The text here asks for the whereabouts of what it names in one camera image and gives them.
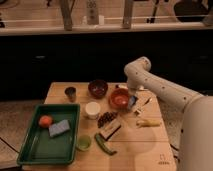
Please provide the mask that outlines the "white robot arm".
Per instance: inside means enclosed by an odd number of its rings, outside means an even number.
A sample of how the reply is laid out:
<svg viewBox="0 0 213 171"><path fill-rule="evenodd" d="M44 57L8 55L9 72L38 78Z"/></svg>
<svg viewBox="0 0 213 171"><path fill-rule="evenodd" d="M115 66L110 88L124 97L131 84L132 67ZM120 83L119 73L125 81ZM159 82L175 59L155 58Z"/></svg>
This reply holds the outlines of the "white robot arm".
<svg viewBox="0 0 213 171"><path fill-rule="evenodd" d="M183 113L177 171L213 171L213 96L205 96L149 72L151 62L140 57L124 67L127 87L144 86Z"/></svg>

